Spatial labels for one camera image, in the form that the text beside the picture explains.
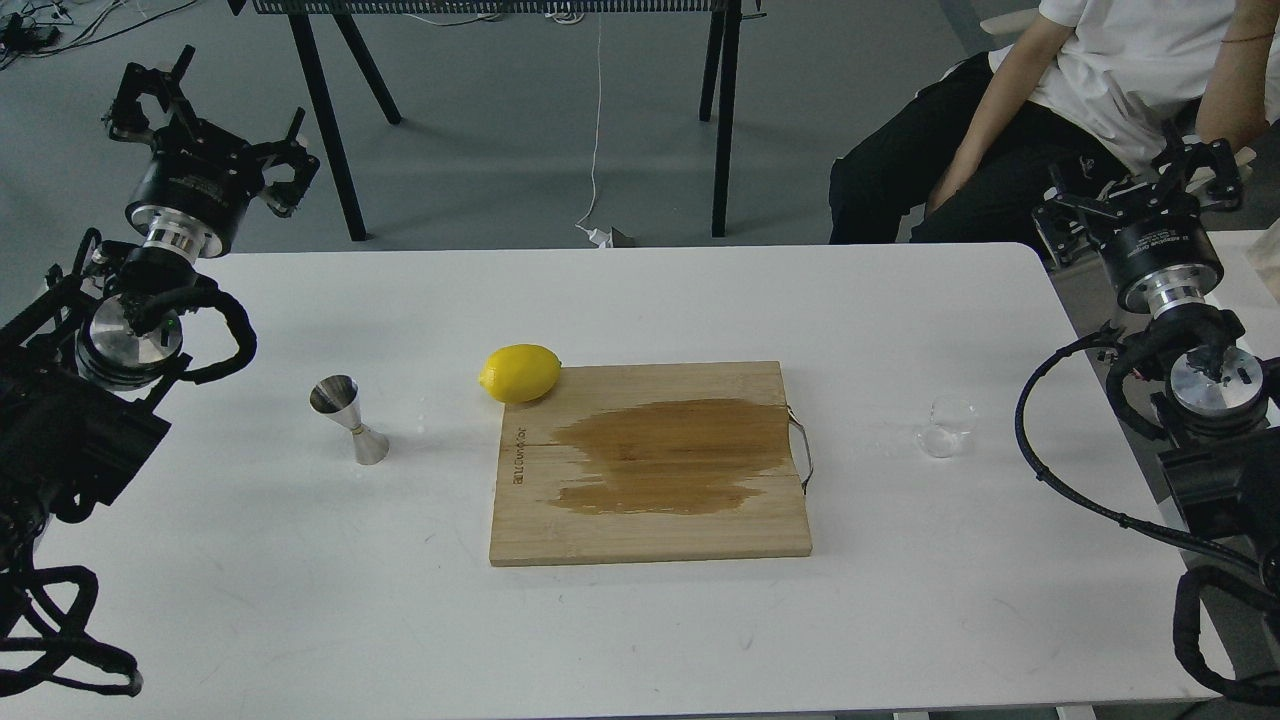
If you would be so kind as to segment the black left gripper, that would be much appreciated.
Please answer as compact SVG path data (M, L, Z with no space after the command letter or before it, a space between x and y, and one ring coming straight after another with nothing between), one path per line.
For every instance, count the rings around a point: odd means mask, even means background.
M168 69L128 64L102 117L111 141L141 143L151 152L125 206L142 246L187 261L228 255L255 199L275 217L292 217L320 169L319 158L300 140L303 108L296 108L283 138L241 140L239 152L205 155L212 146L180 88L195 54L186 45ZM156 101L164 126L152 126L143 97Z

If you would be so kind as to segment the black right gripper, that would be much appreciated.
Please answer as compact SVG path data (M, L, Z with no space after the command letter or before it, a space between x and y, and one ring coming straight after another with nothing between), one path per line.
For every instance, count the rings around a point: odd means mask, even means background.
M1216 290L1225 270L1201 215L1243 205L1242 172L1226 140L1188 141L1175 120L1165 120L1162 133L1165 149L1149 161L1152 190L1143 176L1093 186L1079 170L1052 165L1032 211L1044 269L1061 272L1096 255L1117 306L1133 314L1161 315Z

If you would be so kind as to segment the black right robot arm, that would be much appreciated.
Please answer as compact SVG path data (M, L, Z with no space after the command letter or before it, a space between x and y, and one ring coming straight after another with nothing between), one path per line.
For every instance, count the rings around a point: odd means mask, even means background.
M1102 261L1119 309L1144 314L1134 334L1105 323L1056 350L1024 384L1012 414L1014 436L1036 478L1117 525L1183 551L1211 557L1178 583L1172 647L1185 673L1225 700L1274 707L1277 688L1212 670L1201 648L1201 597L1208 588L1258 612L1277 634L1277 360L1239 346L1245 333L1233 311L1208 293L1224 265L1203 227L1206 211L1242 205L1239 161L1228 141L1189 142L1174 122L1153 170L1102 190L1074 193L1057 167L1033 220L1053 269L1085 251ZM1034 451L1025 411L1036 384L1060 361L1094 350L1110 360L1103 391L1121 424L1165 443L1158 468L1183 528L1142 521L1087 498Z

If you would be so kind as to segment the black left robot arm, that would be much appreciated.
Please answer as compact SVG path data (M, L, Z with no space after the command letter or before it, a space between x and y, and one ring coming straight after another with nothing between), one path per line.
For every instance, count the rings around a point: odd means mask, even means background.
M141 241L87 229L70 269L51 266L3 328L3 651L29 657L3 671L4 696L45 683L141 692L134 656L87 630L96 575L37 568L37 543L51 520L81 523L118 500L170 430L156 409L174 384L250 365L247 311L196 264L229 254L255 199L291 217L320 167L298 138L303 110L262 143L197 117L180 88L193 56L131 63L104 117L111 140L151 154L125 209Z

